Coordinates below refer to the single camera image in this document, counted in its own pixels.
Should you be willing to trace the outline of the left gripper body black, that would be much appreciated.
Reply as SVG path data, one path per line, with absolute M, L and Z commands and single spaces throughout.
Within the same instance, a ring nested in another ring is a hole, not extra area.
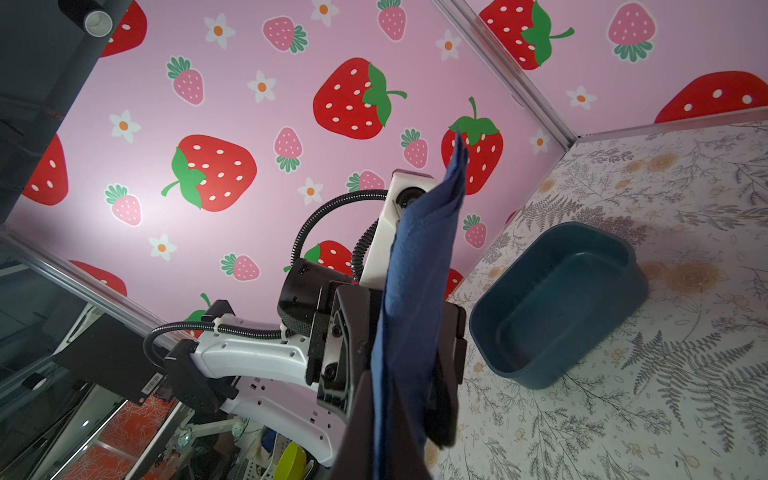
M 333 297 L 326 311 L 314 315 L 306 379 L 318 384 L 317 403 L 348 422 L 359 390 L 360 378 L 370 371 L 382 293 L 358 285 L 332 282 Z M 424 430 L 440 447 L 455 444 L 458 420 L 458 386 L 463 381 L 467 351 L 466 311 L 455 304 L 442 305 L 437 353 L 427 389 Z

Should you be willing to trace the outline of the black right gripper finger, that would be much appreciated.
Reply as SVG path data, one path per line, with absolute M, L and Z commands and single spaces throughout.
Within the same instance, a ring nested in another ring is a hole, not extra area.
M 381 479 L 376 456 L 376 409 L 370 371 L 360 378 L 349 422 L 329 479 Z

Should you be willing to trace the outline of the blue paper napkin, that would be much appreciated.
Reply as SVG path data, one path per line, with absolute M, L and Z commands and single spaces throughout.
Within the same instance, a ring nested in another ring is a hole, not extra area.
M 444 180 L 408 206 L 391 248 L 372 355 L 373 476 L 390 479 L 394 449 L 426 441 L 424 417 L 469 153 L 455 138 Z

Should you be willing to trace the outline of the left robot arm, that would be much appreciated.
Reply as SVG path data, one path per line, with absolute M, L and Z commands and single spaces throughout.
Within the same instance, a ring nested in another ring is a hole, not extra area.
M 305 448 L 334 479 L 425 479 L 424 449 L 396 403 L 389 451 L 374 448 L 371 351 L 382 294 L 300 260 L 278 302 L 277 330 L 239 324 L 219 300 L 163 359 L 174 395 L 199 413 L 255 420 Z

